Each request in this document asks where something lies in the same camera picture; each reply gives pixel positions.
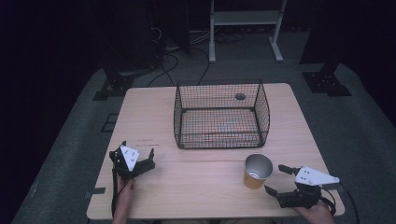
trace paper cup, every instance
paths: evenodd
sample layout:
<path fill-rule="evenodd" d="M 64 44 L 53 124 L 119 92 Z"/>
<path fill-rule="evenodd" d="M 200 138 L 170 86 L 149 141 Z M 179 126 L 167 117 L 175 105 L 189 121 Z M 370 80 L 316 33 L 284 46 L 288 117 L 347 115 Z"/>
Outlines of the paper cup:
<path fill-rule="evenodd" d="M 245 185 L 250 189 L 258 189 L 272 172 L 270 159 L 262 154 L 252 154 L 245 160 Z"/>

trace table top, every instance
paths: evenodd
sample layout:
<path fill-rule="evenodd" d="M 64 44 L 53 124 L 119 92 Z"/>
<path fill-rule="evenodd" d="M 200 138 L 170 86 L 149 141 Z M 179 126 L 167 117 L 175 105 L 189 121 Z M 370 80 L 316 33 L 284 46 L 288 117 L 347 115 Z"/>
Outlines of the table top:
<path fill-rule="evenodd" d="M 276 198 L 244 185 L 244 161 L 253 153 L 266 155 L 274 172 L 265 185 L 278 192 L 296 189 L 294 176 L 277 166 L 302 165 L 328 173 L 326 165 L 288 84 L 264 84 L 271 126 L 264 147 L 243 149 L 179 149 L 173 131 L 176 87 L 136 88 L 125 95 L 107 154 L 96 182 L 105 188 L 93 194 L 88 207 L 90 219 L 111 219 L 113 192 L 112 161 L 123 141 L 141 151 L 139 160 L 154 148 L 156 167 L 136 178 L 132 209 L 134 219 L 190 219 L 222 217 L 293 217 L 290 208 L 280 208 Z M 336 190 L 336 215 L 345 207 Z M 331 198 L 326 192 L 323 196 Z"/>

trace gray carpet floor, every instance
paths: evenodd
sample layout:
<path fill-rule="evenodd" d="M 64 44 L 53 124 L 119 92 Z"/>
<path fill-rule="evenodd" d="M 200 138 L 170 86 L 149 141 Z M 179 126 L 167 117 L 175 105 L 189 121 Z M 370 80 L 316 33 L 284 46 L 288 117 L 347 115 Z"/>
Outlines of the gray carpet floor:
<path fill-rule="evenodd" d="M 361 223 L 394 223 L 392 195 L 396 190 L 396 130 L 363 88 L 357 74 L 340 64 L 335 72 L 352 96 L 329 97 L 312 93 L 302 72 L 318 71 L 322 64 L 300 65 L 309 35 L 281 32 L 278 45 L 284 57 L 277 63 L 269 33 L 246 35 L 229 45 L 216 45 L 217 61 L 210 64 L 204 80 L 261 78 L 264 83 L 288 83 L 304 113 L 318 149 L 332 175 L 340 177 L 356 203 Z M 207 42 L 194 46 L 205 52 Z M 208 61 L 197 49 L 191 55 L 177 51 L 173 83 L 198 81 Z M 163 57 L 172 67 L 174 57 Z M 146 88 L 162 69 L 138 77 L 133 88 Z M 123 97 L 93 101 L 106 80 L 102 69 L 92 75 L 78 97 L 47 159 L 26 195 L 13 223 L 109 223 L 88 220 L 86 211 L 111 137 L 102 127 L 107 116 L 118 113 Z M 149 87 L 173 85 L 167 75 Z M 356 223 L 355 210 L 346 192 L 340 192 L 346 212 L 337 223 Z M 276 223 L 306 223 L 300 217 L 276 218 Z"/>

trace wire mesh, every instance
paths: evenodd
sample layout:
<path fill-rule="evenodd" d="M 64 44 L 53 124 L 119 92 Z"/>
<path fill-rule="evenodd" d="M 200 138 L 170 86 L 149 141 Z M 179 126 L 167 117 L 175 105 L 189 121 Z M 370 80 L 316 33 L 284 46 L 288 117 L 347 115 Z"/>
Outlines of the wire mesh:
<path fill-rule="evenodd" d="M 215 84 L 177 84 L 174 111 L 177 146 L 264 146 L 270 113 L 262 83 Z"/>

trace human hand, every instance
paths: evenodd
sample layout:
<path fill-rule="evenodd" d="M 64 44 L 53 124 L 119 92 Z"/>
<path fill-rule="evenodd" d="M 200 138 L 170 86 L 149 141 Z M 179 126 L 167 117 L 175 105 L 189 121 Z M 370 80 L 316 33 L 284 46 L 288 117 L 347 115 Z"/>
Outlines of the human hand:
<path fill-rule="evenodd" d="M 318 201 L 318 204 L 309 209 L 304 207 L 294 207 L 293 209 L 310 224 L 335 224 L 329 206 L 322 201 Z"/>
<path fill-rule="evenodd" d="M 113 224 L 125 224 L 128 219 L 130 204 L 132 200 L 132 193 L 134 189 L 134 179 L 124 181 L 117 175 L 117 201 L 116 211 L 114 212 Z"/>

